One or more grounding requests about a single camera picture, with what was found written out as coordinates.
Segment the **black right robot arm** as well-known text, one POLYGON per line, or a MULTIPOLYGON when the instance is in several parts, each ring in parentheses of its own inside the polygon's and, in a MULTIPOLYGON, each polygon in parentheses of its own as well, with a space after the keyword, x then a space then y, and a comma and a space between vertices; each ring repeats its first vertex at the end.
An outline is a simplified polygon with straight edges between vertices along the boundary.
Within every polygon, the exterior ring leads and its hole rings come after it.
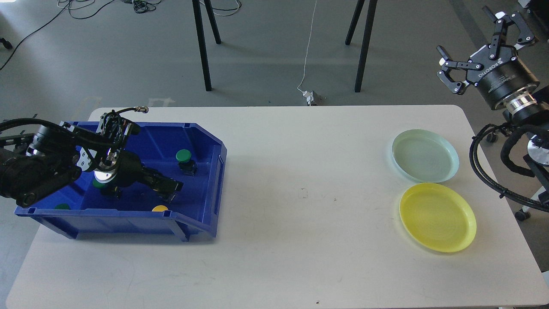
POLYGON ((500 198, 522 206, 514 217, 525 221, 532 209, 548 212, 548 89, 538 89, 539 80, 519 58, 521 48, 537 42, 520 12, 493 12, 488 6, 483 12, 494 24, 488 43, 466 61, 453 60, 439 45, 437 76, 453 94, 462 95, 472 86, 491 110, 502 111, 504 123, 487 124, 472 138, 469 162, 473 172, 500 198), (498 134, 506 138, 500 151, 502 164, 511 172, 540 183, 534 196, 510 190, 488 176, 480 164, 480 143, 494 142, 498 134))

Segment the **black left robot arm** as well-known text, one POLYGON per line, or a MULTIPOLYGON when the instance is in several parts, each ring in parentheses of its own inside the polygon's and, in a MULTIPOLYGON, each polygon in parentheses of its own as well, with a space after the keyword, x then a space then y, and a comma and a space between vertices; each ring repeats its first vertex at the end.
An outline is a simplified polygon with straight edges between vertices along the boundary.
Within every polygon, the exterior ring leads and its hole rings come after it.
POLYGON ((184 184, 146 167, 137 154, 125 149, 130 136, 141 131, 121 116, 128 111, 104 113, 96 131, 36 118, 2 122, 2 131, 32 124, 39 125, 39 131, 2 137, 1 196, 28 208, 73 184, 82 173, 92 172, 102 195, 119 198, 122 188, 137 182, 164 201, 172 201, 184 184))

